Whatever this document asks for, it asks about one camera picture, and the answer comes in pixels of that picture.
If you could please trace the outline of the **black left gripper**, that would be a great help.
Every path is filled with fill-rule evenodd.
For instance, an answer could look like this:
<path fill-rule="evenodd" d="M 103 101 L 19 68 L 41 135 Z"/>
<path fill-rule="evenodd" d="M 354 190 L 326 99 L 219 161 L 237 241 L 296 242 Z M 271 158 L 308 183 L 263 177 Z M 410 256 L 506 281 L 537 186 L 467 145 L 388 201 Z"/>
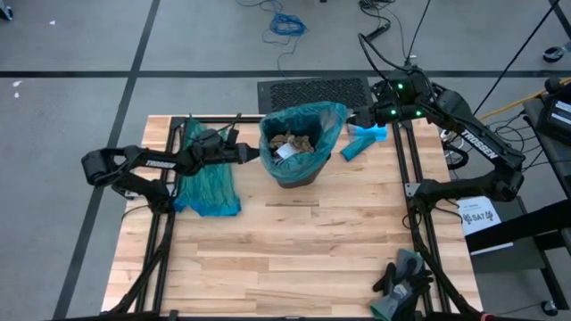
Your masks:
<path fill-rule="evenodd" d="M 229 129 L 226 138 L 216 129 L 206 129 L 191 139 L 189 154 L 193 161 L 190 172 L 198 172 L 207 165 L 256 162 L 260 160 L 259 148 L 236 141 L 239 131 Z M 249 159 L 249 153 L 256 153 Z"/>

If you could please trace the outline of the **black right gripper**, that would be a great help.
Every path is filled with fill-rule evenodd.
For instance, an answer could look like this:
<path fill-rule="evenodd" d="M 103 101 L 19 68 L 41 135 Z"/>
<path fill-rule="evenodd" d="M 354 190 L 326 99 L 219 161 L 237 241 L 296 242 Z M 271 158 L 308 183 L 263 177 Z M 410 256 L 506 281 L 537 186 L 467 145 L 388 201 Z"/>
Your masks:
<path fill-rule="evenodd" d="M 377 108 L 375 111 L 369 107 L 355 109 L 352 116 L 352 124 L 359 128 L 372 128 L 375 116 L 375 122 L 379 126 L 385 126 L 390 123 L 400 123 L 407 120 L 421 119 L 426 116 L 426 113 L 416 105 L 386 105 Z"/>

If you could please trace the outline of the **white paper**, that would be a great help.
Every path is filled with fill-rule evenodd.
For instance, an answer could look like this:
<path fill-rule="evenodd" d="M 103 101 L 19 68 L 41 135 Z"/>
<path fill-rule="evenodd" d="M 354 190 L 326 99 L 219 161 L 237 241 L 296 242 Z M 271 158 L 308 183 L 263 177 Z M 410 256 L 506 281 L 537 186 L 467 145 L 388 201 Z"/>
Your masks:
<path fill-rule="evenodd" d="M 299 151 L 290 143 L 281 145 L 275 150 L 275 159 L 277 162 L 285 161 L 286 159 L 298 154 Z"/>

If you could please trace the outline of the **bin with teal liner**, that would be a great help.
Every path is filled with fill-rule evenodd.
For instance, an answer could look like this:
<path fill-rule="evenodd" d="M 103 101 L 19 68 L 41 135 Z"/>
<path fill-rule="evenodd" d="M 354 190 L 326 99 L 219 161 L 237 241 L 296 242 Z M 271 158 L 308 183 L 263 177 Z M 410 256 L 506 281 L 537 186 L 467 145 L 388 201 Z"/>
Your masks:
<path fill-rule="evenodd" d="M 277 162 L 275 151 L 269 148 L 269 141 L 288 131 L 296 136 L 310 137 L 315 152 L 305 153 L 316 157 L 331 154 L 349 115 L 345 105 L 332 102 L 306 103 L 267 114 L 260 122 L 261 163 L 272 176 L 271 171 L 284 160 Z"/>

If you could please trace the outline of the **large brown paper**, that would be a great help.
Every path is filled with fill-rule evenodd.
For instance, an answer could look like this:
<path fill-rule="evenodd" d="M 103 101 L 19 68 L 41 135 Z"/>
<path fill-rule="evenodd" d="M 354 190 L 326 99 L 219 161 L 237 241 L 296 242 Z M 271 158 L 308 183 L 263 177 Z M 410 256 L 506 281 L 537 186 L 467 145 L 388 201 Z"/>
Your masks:
<path fill-rule="evenodd" d="M 291 131 L 276 135 L 269 141 L 269 148 L 276 151 L 278 148 L 290 144 L 297 152 L 315 152 L 309 136 L 296 136 Z"/>

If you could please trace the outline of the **teal plastic trash bag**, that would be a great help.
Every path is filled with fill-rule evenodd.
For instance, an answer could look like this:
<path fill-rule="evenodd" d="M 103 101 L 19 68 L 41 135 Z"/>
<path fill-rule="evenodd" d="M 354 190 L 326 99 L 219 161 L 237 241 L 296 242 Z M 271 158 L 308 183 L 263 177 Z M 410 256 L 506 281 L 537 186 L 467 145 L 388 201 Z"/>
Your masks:
<path fill-rule="evenodd" d="M 201 217 L 233 217 L 240 212 L 241 203 L 234 187 L 232 163 L 207 165 L 198 172 L 189 171 L 193 165 L 189 154 L 191 139 L 206 129 L 214 128 L 207 128 L 196 119 L 189 119 L 185 124 L 178 152 L 181 162 L 175 167 L 180 178 L 173 207 L 177 212 L 193 210 Z M 216 130 L 223 138 L 227 137 L 224 129 Z"/>

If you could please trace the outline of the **light blue bag roll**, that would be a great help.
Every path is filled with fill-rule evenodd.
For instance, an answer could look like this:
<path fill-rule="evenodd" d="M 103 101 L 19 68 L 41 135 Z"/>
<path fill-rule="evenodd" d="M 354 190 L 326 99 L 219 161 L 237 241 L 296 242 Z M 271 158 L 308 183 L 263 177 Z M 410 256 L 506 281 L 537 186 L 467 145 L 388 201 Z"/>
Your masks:
<path fill-rule="evenodd" d="M 375 125 L 371 128 L 362 128 L 353 124 L 348 124 L 348 133 L 351 141 L 364 136 L 373 136 L 377 142 L 383 142 L 387 138 L 387 126 L 379 127 Z"/>

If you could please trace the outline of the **teal bag roll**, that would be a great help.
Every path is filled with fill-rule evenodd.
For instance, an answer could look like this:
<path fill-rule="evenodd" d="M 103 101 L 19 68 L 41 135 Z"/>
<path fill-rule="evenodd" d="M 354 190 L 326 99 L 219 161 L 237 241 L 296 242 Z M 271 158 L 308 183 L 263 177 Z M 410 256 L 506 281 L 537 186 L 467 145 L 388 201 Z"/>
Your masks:
<path fill-rule="evenodd" d="M 360 136 L 343 148 L 341 154 L 346 161 L 351 161 L 369 148 L 375 141 L 376 138 L 374 136 Z"/>

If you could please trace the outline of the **black trash bin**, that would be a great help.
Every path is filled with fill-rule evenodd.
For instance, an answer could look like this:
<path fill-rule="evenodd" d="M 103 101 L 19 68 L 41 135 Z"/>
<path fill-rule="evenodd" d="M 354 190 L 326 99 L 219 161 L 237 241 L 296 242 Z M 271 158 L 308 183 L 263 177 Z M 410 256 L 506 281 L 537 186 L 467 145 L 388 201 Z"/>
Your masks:
<path fill-rule="evenodd" d="M 310 185 L 315 181 L 321 170 L 325 167 L 331 154 L 325 157 L 313 154 L 296 154 L 285 160 L 271 171 L 278 185 L 285 189 L 291 189 Z"/>

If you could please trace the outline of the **black perforated computer case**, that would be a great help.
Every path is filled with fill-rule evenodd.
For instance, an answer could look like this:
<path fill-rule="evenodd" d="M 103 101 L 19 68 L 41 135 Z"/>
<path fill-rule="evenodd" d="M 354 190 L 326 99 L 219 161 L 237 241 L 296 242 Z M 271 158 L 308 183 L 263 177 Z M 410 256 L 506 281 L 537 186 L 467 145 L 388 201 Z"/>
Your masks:
<path fill-rule="evenodd" d="M 268 114 L 306 103 L 341 103 L 349 109 L 373 103 L 364 77 L 301 78 L 257 84 L 259 114 Z"/>

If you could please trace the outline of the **black power strip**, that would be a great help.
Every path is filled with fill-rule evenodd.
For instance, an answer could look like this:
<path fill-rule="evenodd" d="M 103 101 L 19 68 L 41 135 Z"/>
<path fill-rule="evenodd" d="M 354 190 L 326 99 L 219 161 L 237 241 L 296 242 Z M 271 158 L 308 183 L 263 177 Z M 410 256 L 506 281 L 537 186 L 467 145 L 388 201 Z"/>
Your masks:
<path fill-rule="evenodd" d="M 386 33 L 391 27 L 392 27 L 392 24 L 390 22 L 383 23 L 383 24 L 379 25 L 375 30 L 369 32 L 366 35 L 363 35 L 363 37 L 367 41 L 372 42 L 376 38 L 378 38 L 378 37 L 382 36 L 384 33 Z"/>

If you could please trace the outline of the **white printed paper sign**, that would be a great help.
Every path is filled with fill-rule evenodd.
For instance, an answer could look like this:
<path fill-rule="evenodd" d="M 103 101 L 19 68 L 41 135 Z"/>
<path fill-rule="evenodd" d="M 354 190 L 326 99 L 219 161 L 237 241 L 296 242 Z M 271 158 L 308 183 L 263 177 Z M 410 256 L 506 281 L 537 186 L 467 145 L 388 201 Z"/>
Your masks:
<path fill-rule="evenodd" d="M 492 202 L 485 196 L 458 200 L 464 236 L 471 235 L 501 223 Z"/>

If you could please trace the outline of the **grey black work glove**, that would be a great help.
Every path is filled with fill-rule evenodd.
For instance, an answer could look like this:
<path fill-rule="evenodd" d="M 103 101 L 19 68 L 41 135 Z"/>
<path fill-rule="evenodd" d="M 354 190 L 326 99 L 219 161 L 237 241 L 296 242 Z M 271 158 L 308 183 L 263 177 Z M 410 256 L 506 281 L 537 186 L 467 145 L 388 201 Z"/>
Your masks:
<path fill-rule="evenodd" d="M 385 273 L 372 286 L 372 290 L 388 295 L 402 285 L 407 291 L 422 294 L 431 288 L 433 281 L 432 272 L 424 269 L 424 261 L 418 254 L 400 249 L 396 261 L 387 264 Z"/>
<path fill-rule="evenodd" d="M 388 277 L 379 280 L 373 286 L 374 292 L 383 292 L 383 296 L 369 304 L 371 313 L 380 321 L 414 321 L 418 294 L 410 280 L 394 283 Z"/>

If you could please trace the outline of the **black side table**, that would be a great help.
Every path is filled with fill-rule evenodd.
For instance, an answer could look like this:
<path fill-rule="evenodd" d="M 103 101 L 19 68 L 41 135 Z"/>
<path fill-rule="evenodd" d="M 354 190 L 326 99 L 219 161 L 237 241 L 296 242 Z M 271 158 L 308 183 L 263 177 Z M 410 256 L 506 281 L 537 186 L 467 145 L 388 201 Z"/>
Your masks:
<path fill-rule="evenodd" d="M 538 258 L 541 263 L 539 270 L 548 287 L 551 300 L 558 310 L 569 310 L 569 303 L 555 276 L 546 251 L 565 248 L 571 255 L 571 146 L 543 135 L 536 129 L 536 124 L 543 108 L 542 97 L 571 95 L 571 81 L 562 85 L 557 78 L 549 78 L 545 81 L 545 90 L 544 94 L 524 103 L 525 121 L 536 134 L 547 161 L 555 170 L 567 198 L 529 213 L 525 211 L 519 199 L 510 202 L 508 209 L 515 210 L 518 215 L 470 235 L 468 248 L 471 251 L 479 251 L 521 239 L 528 240 L 534 246 L 532 257 Z"/>

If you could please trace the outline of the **black screen device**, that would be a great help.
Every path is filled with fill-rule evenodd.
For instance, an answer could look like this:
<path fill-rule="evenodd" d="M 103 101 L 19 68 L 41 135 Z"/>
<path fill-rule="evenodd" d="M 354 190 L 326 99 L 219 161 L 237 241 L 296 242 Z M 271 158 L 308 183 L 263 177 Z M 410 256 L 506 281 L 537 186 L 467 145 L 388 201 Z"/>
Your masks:
<path fill-rule="evenodd" d="M 571 146 L 571 95 L 545 95 L 536 129 Z"/>

